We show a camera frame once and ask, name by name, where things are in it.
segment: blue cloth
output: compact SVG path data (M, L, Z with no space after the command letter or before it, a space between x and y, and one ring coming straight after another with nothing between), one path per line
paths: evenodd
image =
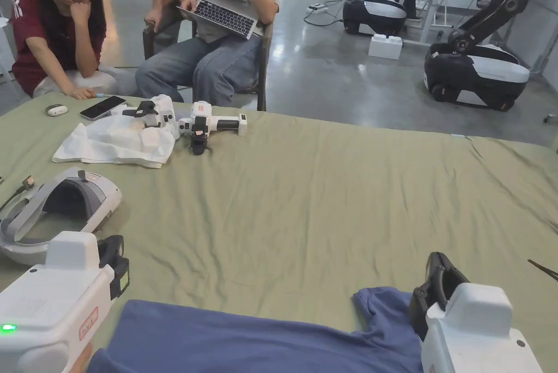
M362 289L353 302L367 331L129 301L88 373L422 373L410 294Z

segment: white box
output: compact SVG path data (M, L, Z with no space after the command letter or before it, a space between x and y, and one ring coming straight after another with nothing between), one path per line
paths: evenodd
M398 36L386 37L385 34L376 33L370 40L368 54L380 58L399 59L403 41Z

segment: hand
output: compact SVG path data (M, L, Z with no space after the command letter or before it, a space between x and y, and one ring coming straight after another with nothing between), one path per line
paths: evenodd
M70 13L74 23L87 26L91 15L91 3L72 3Z
M73 97L78 100L87 100L95 98L95 91L93 89L88 89L85 87L79 87L75 89L70 94L66 94L67 96Z
M157 31L159 30L159 25L161 24L162 17L163 17L163 10L161 8L154 7L149 10L149 12L145 15L145 18L143 18L143 20L145 21L146 25L153 23L155 25L154 26L155 33L157 33Z
M196 11L197 0L180 0L180 7L188 11Z
M91 357L91 353L93 352L93 347L91 343L89 343L83 353L77 358L74 367L70 370L70 373L85 373L86 371L86 364L87 361Z

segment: white cloth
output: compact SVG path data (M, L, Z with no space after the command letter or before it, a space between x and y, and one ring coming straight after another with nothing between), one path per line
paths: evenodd
M56 150L54 162L139 164L161 168L167 162L175 137L163 127L144 127L142 119L110 116L86 126L79 123Z
M82 77L77 70L66 71L75 88L87 87L96 93L106 95L133 96L136 92L135 76L132 72L119 70L108 65L99 64L99 70L88 78ZM51 77L45 77L33 92L33 97L39 97L51 91L60 91Z

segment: concrete floor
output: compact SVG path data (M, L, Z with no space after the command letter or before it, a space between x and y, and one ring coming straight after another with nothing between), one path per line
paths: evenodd
M9 9L7 1L0 0L3 11ZM341 23L315 27L303 22L307 6L316 2L323 0L283 0L268 67L269 112L398 130L552 143L556 126L542 124L542 118L558 112L558 96L544 82L531 81L507 113L437 103L422 83L424 49L406 46L399 61L370 57L369 39L346 34ZM131 70L140 65L142 18L149 6L150 0L105 0L109 28L102 50L104 63ZM341 7L336 4L330 12L335 15ZM333 18L309 19L326 24ZM418 34L404 37L418 39ZM25 100L22 93L16 96L0 85L0 114Z

